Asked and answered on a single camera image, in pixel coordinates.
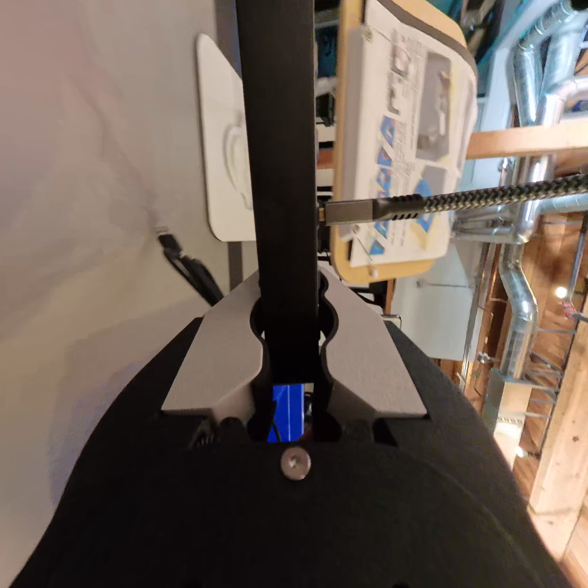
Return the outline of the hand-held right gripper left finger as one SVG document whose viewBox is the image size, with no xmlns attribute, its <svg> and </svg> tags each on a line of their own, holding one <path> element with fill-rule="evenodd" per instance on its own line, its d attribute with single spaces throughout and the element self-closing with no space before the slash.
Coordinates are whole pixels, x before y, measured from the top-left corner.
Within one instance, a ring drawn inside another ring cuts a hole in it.
<svg viewBox="0 0 588 588">
<path fill-rule="evenodd" d="M 202 318 L 161 407 L 220 424 L 235 417 L 256 438 L 267 425 L 267 345 L 256 271 Z"/>
</svg>

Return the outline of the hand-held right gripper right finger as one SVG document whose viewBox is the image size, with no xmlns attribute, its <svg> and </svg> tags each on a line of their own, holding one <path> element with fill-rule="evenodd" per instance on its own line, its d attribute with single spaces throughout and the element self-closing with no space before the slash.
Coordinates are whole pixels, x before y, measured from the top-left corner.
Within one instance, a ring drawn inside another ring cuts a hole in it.
<svg viewBox="0 0 588 588">
<path fill-rule="evenodd" d="M 421 419 L 427 408 L 386 321 L 328 270 L 319 271 L 318 441 L 384 419 Z"/>
</svg>

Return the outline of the blue plastic bin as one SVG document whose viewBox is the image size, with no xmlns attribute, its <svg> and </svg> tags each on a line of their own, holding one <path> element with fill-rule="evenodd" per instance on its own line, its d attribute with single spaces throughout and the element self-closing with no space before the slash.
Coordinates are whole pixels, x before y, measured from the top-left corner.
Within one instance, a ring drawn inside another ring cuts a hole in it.
<svg viewBox="0 0 588 588">
<path fill-rule="evenodd" d="M 269 443 L 296 442 L 304 433 L 305 386 L 303 384 L 273 387 L 275 414 L 270 425 Z"/>
</svg>

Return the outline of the black seven-port usb hub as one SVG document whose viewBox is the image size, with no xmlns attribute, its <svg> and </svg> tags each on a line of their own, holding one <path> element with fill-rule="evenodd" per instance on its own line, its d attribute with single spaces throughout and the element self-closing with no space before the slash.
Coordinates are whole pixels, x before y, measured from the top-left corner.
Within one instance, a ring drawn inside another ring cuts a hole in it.
<svg viewBox="0 0 588 588">
<path fill-rule="evenodd" d="M 312 1 L 236 1 L 265 341 L 276 384 L 319 362 Z"/>
</svg>

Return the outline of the silver pipe cluster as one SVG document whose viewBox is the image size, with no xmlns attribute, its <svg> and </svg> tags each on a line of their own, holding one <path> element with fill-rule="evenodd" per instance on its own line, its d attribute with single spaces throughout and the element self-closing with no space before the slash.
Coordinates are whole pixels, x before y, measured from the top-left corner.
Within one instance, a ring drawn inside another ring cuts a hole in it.
<svg viewBox="0 0 588 588">
<path fill-rule="evenodd" d="M 587 211 L 587 175 L 555 178 L 556 159 L 552 153 L 523 158 L 516 168 L 519 183 L 468 192 L 459 212 L 460 238 L 501 244 L 499 275 L 512 313 L 500 364 L 505 379 L 522 378 L 539 320 L 523 271 L 525 245 L 543 213 Z"/>
</svg>

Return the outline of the white book stand wooden board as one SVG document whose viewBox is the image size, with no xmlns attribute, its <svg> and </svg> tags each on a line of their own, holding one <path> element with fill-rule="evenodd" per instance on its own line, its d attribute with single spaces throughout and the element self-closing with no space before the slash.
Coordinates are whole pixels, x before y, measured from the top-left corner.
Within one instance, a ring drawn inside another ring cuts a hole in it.
<svg viewBox="0 0 588 588">
<path fill-rule="evenodd" d="M 452 48 L 477 77 L 474 58 L 466 48 L 463 33 L 458 25 L 434 8 L 428 1 L 391 1 L 394 10 L 401 11 L 401 22 L 439 40 Z M 233 60 L 240 67 L 239 39 L 236 21 L 236 1 L 217 1 L 230 14 L 221 18 L 229 26 L 233 42 Z M 247 154 L 245 106 L 242 80 L 230 60 L 217 44 L 203 33 L 195 41 L 196 73 L 198 75 L 198 104 L 201 109 L 202 152 L 205 168 L 205 190 L 208 222 L 214 236 L 229 245 L 229 270 L 231 276 L 245 263 L 242 243 L 255 242 L 254 213 L 252 208 L 251 175 Z M 233 156 L 241 157 L 245 165 L 236 172 Z M 379 277 L 367 277 L 367 269 L 361 276 L 347 272 L 351 283 L 388 281 L 399 277 L 415 276 L 429 270 L 433 261 L 379 263 Z"/>
</svg>

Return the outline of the printed instruction sheet pad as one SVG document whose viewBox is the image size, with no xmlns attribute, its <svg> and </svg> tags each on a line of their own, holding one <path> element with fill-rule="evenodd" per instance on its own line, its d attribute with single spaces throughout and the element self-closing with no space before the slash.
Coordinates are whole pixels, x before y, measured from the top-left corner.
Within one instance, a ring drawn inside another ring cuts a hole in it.
<svg viewBox="0 0 588 588">
<path fill-rule="evenodd" d="M 426 1 L 363 1 L 348 41 L 341 199 L 457 190 L 477 116 L 477 68 Z"/>
</svg>

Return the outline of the wooden post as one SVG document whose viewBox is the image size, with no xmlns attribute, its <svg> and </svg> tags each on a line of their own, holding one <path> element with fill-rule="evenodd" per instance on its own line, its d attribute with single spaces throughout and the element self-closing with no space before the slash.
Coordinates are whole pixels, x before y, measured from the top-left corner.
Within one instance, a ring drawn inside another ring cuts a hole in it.
<svg viewBox="0 0 588 588">
<path fill-rule="evenodd" d="M 466 160 L 569 154 L 587 150 L 587 118 L 472 134 Z"/>
</svg>

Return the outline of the silver ventilation duct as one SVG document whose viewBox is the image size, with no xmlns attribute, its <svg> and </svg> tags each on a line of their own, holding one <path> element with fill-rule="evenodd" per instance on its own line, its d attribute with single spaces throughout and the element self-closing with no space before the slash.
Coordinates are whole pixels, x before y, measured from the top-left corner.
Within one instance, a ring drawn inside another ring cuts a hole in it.
<svg viewBox="0 0 588 588">
<path fill-rule="evenodd" d="M 587 1 L 555 1 L 513 51 L 513 86 L 521 127 L 539 123 L 549 90 L 573 76 L 587 31 Z"/>
</svg>

